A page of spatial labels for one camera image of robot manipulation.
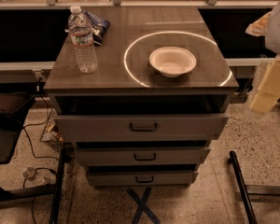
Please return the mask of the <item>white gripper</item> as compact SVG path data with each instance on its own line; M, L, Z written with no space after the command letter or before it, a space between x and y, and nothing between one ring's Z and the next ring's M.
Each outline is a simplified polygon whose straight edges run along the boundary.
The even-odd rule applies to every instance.
M265 47L280 55L280 1L258 20L250 23L245 32L252 36L265 36ZM280 57L266 68L249 109L257 114L272 110L280 99Z

